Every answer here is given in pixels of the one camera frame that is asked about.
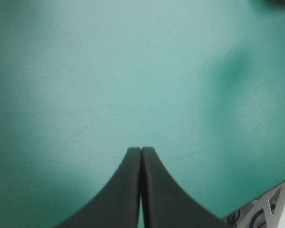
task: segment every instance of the teal mat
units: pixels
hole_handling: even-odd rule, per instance
[[[285,179],[285,4],[0,0],[0,228],[85,205],[153,146],[217,216]]]

